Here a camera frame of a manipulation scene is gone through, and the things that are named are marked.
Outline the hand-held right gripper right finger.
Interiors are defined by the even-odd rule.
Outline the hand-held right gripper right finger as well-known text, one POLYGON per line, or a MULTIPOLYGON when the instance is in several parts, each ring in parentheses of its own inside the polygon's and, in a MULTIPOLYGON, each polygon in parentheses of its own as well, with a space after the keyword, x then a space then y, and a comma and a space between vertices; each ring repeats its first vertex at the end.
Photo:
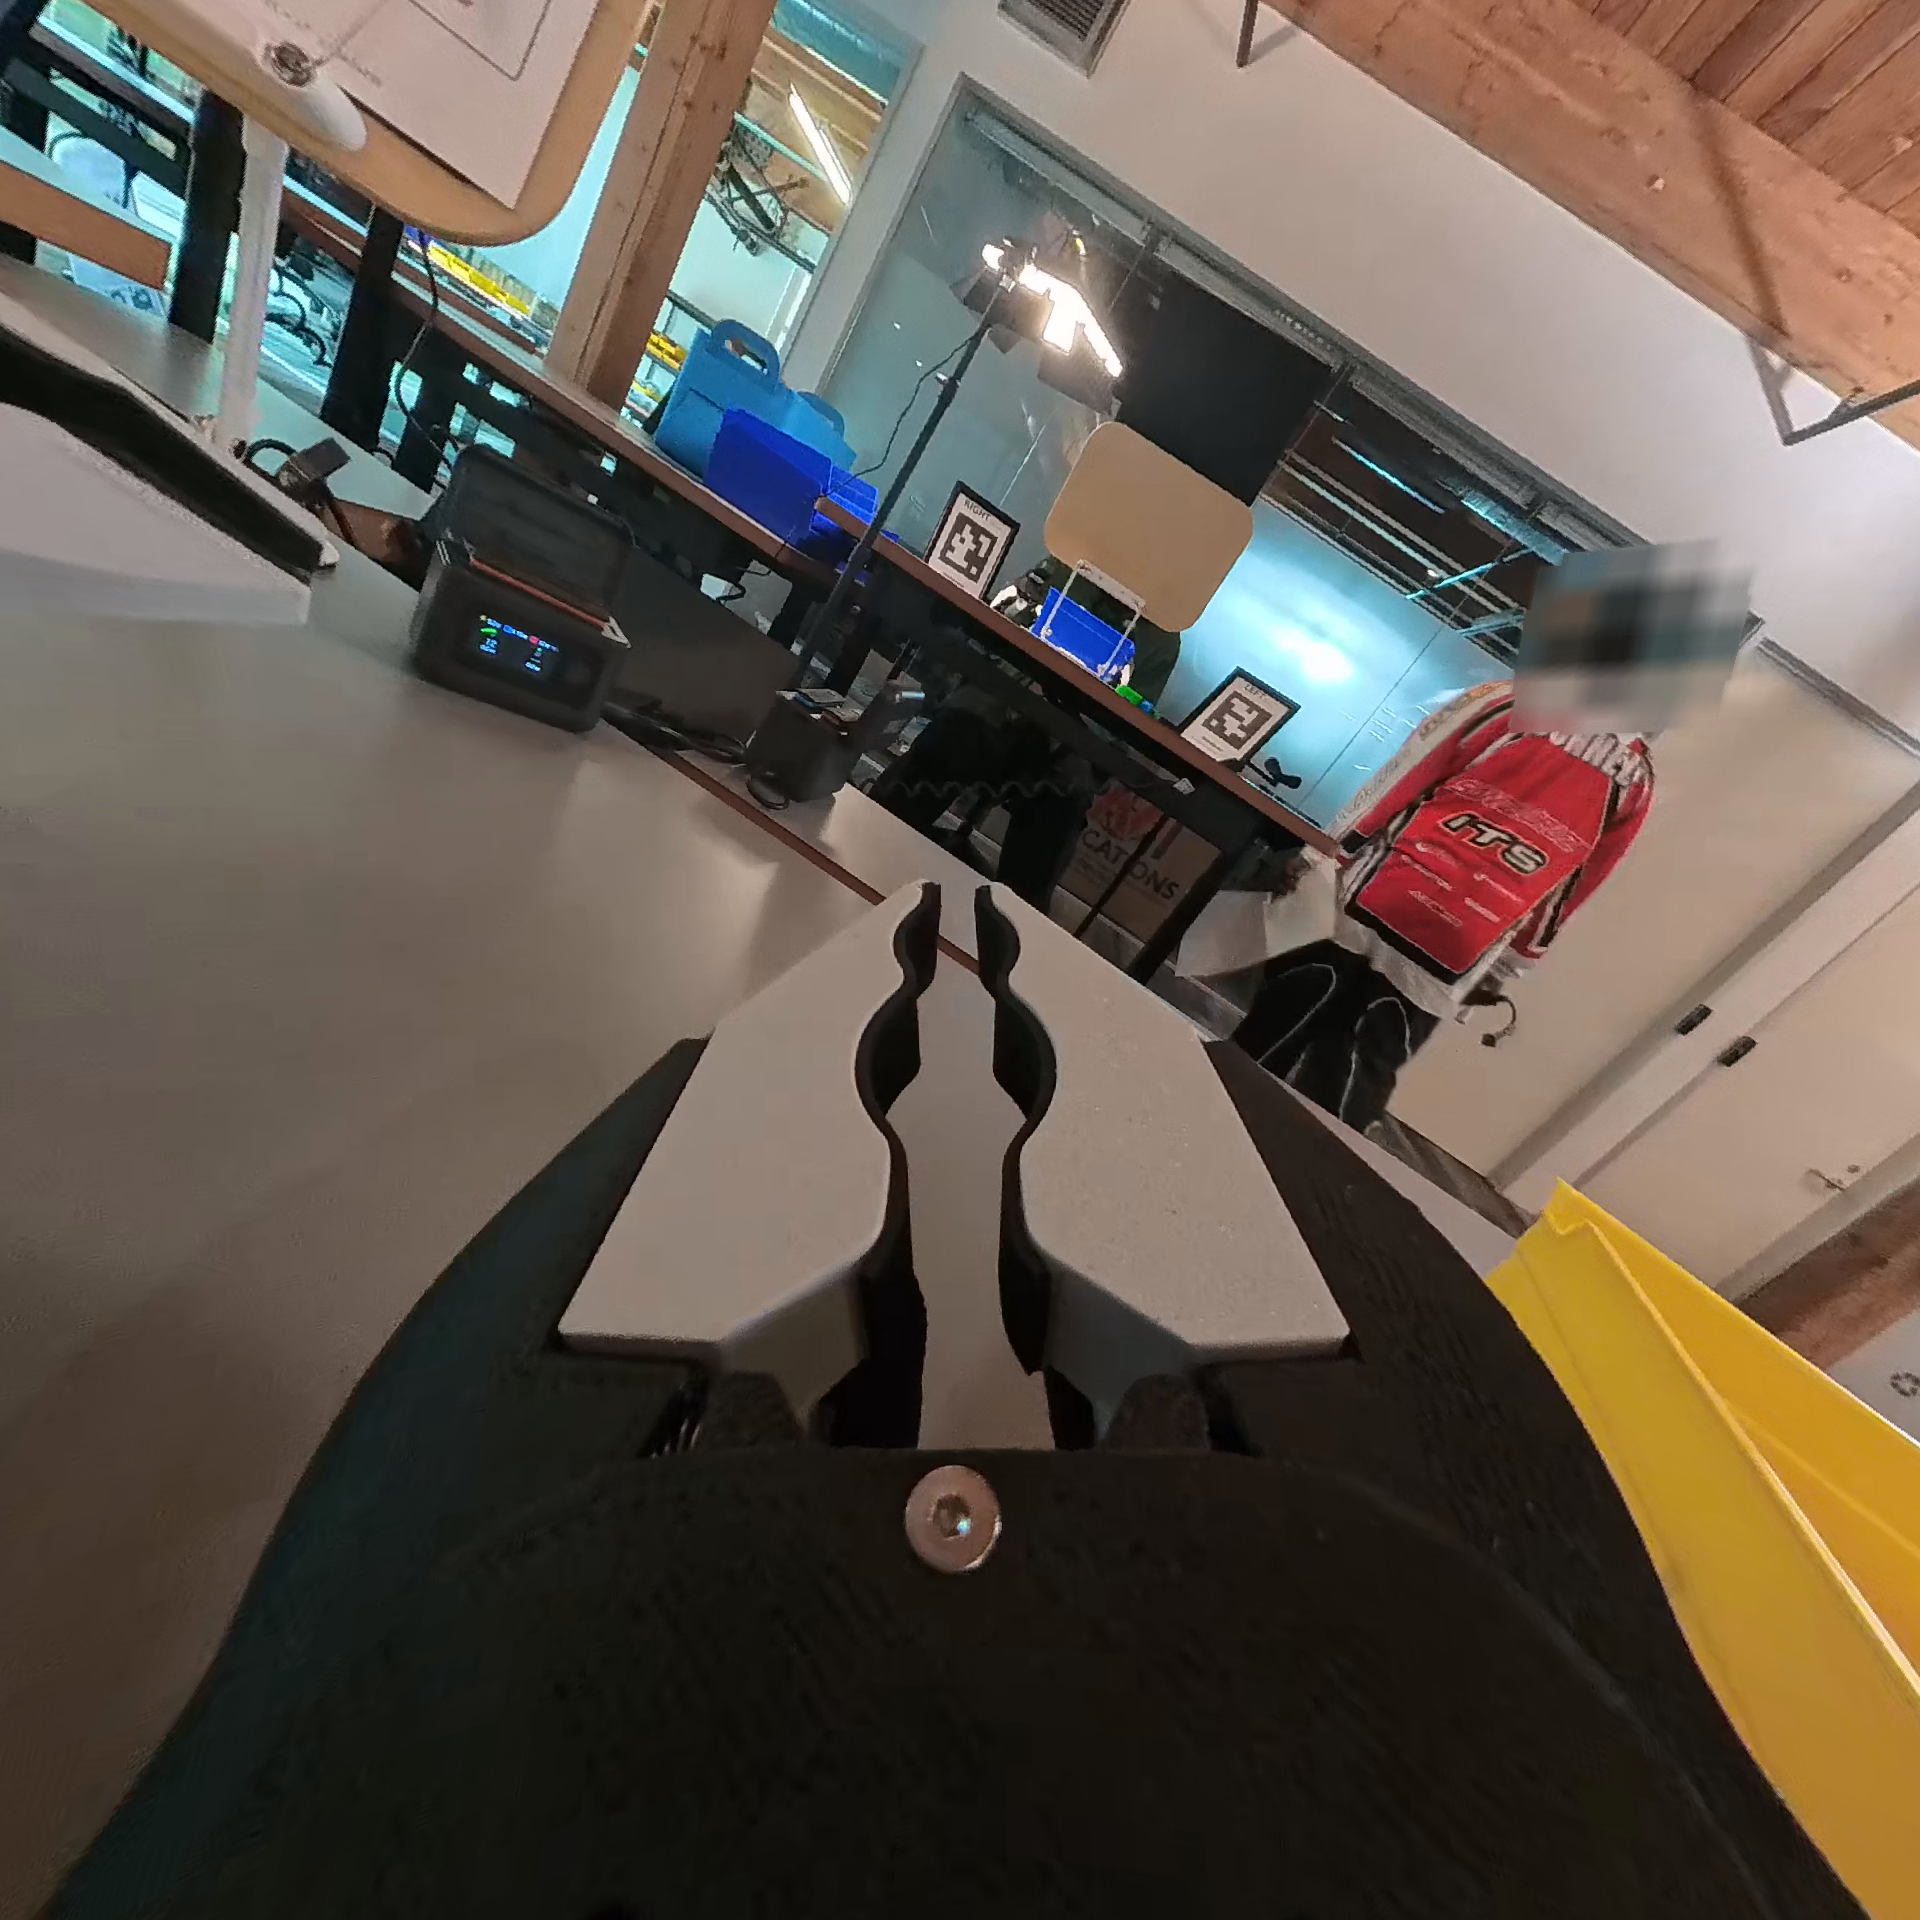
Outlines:
POLYGON ((1005 1155, 1000 1307, 1110 1421, 1136 1382, 1335 1358, 1341 1311, 1212 1041, 1005 884, 978 889, 1005 1155))

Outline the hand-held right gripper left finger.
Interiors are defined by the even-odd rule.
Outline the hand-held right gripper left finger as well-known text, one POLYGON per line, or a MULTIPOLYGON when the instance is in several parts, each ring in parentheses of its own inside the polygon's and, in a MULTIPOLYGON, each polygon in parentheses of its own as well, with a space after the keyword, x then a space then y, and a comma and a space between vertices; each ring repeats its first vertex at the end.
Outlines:
POLYGON ((557 1342, 778 1382, 818 1424, 916 1424, 928 1303, 891 1126, 922 1068, 938 884, 873 902, 723 1016, 557 1342))

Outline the yellow plastic bin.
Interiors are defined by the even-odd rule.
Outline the yellow plastic bin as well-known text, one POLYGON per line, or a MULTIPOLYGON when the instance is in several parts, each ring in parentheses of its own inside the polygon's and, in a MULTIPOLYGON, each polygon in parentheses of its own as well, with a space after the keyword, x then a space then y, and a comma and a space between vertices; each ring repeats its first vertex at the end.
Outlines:
POLYGON ((1920 1453, 1575 1185, 1484 1281, 1575 1403, 1748 1760, 1910 1920, 1920 1453))

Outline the printed cardboard box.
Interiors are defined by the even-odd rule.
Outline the printed cardboard box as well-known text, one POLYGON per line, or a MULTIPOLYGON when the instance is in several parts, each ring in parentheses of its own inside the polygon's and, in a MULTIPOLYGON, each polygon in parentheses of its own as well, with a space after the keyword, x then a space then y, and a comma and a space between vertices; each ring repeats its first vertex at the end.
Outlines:
POLYGON ((1143 944, 1190 894, 1214 856, 1206 837, 1117 785, 1095 801, 1081 827, 1054 918, 1071 930, 1095 927, 1143 944))

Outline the brown edged desk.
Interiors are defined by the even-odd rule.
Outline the brown edged desk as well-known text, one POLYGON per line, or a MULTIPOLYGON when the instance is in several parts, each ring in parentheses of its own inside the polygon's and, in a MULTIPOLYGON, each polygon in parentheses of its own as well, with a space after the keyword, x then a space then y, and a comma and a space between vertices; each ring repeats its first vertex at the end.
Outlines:
POLYGON ((1134 980, 1156 986, 1200 908, 1241 877, 1262 845, 1318 850, 1326 858, 1341 856, 1332 833, 1182 740, 1037 633, 1014 624, 1005 610, 932 573, 901 538, 868 538, 868 521, 829 496, 816 507, 830 525, 857 534, 854 559, 842 566, 842 584, 854 584, 873 559, 891 566, 910 587, 938 608, 936 633, 928 637, 936 661, 984 685, 1000 700, 1050 728, 1062 747, 1150 801, 1168 823, 1198 833, 1214 850, 1212 868, 1131 964, 1134 980))
POLYGON ((436 489, 452 475, 466 423, 539 481, 616 514, 633 545, 690 584, 736 587, 755 566, 778 576, 778 631, 829 596, 825 561, 672 464, 631 419, 543 375, 517 338, 427 275, 394 215, 373 213, 373 226, 356 230, 298 186, 285 230, 352 275, 318 413, 352 443, 391 456, 410 486, 436 489))

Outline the black battery charger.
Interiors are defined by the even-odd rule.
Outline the black battery charger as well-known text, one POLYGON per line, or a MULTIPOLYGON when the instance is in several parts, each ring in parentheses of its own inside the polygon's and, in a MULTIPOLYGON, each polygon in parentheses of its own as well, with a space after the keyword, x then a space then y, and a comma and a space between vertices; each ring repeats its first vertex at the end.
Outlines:
POLYGON ((910 685, 884 685, 865 705, 830 688, 783 688, 745 737, 745 794, 766 810, 829 801, 857 760, 882 760, 922 710, 928 691, 910 685))

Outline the framed marker tag sign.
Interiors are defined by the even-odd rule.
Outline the framed marker tag sign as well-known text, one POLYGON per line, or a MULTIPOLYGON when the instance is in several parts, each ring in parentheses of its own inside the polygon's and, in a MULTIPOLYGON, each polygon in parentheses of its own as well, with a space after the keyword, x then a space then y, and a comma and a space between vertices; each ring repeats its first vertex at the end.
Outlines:
POLYGON ((1017 538, 1020 521, 959 481, 936 515, 922 561, 963 594, 991 603, 1017 538))
POLYGON ((1179 737, 1217 769, 1245 769, 1297 714, 1297 697, 1252 669, 1234 669, 1190 705, 1179 737))

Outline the wooden instruction board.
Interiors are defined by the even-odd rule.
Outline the wooden instruction board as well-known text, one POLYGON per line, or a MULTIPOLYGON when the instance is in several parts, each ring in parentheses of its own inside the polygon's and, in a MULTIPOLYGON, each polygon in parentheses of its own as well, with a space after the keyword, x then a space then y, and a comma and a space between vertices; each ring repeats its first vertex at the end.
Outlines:
POLYGON ((639 0, 98 0, 93 14, 454 243, 517 243, 575 190, 631 72, 639 0))

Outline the blue tool caddy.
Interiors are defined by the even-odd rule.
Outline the blue tool caddy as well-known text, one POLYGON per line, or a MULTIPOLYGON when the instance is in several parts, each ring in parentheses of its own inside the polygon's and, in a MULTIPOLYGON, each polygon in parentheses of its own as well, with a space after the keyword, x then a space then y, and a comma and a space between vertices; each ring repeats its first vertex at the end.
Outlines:
POLYGON ((785 430, 847 473, 854 464, 847 419, 825 394, 792 393, 783 380, 778 344, 743 319, 719 319, 690 344, 651 441, 672 464, 707 475, 730 410, 785 430))

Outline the white double door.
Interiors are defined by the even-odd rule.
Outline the white double door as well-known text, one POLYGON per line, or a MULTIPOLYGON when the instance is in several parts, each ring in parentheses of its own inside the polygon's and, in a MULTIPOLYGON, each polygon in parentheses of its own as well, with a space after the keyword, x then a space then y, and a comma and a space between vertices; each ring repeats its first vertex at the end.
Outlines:
POLYGON ((1916 691, 1839 710, 1892 750, 1887 806, 1499 1168, 1520 1210, 1569 1181, 1722 1293, 1916 1145, 1916 691))

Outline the beige board on stand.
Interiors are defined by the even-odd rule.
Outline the beige board on stand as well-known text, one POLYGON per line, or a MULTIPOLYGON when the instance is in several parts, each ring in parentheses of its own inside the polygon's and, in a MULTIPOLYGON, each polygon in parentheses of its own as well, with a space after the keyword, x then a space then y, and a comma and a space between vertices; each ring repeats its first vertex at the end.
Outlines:
POLYGON ((1168 633, 1206 618, 1252 538, 1252 505, 1117 419, 1095 429, 1044 521, 1050 559, 1168 633))

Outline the white recycling bin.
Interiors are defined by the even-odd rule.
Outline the white recycling bin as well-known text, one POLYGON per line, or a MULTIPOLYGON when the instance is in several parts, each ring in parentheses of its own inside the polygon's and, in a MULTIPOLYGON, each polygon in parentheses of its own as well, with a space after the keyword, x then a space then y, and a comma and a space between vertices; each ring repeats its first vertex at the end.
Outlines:
POLYGON ((1830 1378, 1868 1407, 1874 1407, 1905 1437, 1920 1437, 1920 1311, 1910 1307, 1887 1331, 1871 1334, 1856 1355, 1839 1358, 1830 1378))

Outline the black screen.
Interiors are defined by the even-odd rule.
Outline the black screen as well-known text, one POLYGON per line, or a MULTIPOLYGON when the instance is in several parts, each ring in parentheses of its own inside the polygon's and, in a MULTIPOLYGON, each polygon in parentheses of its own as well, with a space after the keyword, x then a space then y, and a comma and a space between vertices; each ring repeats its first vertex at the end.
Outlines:
POLYGON ((1117 298, 1117 423, 1255 505, 1335 368, 1190 280, 1149 267, 1117 298))

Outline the wooden post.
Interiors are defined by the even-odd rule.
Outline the wooden post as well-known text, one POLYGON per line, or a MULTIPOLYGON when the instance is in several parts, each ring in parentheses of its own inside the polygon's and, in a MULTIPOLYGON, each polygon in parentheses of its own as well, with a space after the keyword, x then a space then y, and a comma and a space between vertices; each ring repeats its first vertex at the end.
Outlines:
POLYGON ((665 0, 543 368, 625 410, 773 0, 665 0))

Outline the grey wall vent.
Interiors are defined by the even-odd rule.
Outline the grey wall vent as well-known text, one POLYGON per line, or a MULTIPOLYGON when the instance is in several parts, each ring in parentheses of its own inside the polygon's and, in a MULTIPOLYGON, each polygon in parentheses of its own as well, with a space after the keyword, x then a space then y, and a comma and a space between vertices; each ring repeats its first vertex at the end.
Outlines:
POLYGON ((1097 72, 1126 7, 1126 0, 1000 0, 1000 20, 1035 34, 1081 78, 1097 72))

